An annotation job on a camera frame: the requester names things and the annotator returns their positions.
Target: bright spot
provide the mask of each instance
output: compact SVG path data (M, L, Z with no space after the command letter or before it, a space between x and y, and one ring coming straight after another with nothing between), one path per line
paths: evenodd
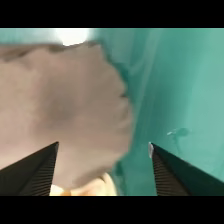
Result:
M65 46L80 44L88 39L90 28L55 28L57 38Z

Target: beige fabric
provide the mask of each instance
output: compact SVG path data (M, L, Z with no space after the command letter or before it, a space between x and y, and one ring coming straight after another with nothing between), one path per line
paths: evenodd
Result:
M124 91L100 45L0 47L0 168L59 141L55 185L102 175L130 143Z

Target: teal background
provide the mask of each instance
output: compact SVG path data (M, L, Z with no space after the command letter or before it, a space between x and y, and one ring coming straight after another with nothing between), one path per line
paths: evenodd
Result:
M134 108L133 143L114 167L124 195L156 195L148 142L224 180L224 29L102 28ZM1 28L2 43L60 42L54 29Z

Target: gray cloth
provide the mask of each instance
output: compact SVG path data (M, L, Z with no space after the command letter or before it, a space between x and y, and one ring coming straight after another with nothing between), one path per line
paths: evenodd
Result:
M77 187L128 150L131 108L101 46L0 47L0 168L55 142L53 183Z

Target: crumpled cloth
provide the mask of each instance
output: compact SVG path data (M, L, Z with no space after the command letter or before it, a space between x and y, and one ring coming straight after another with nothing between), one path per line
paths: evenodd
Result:
M0 169L59 141L53 184L107 172L131 140L124 92L99 44L0 46Z

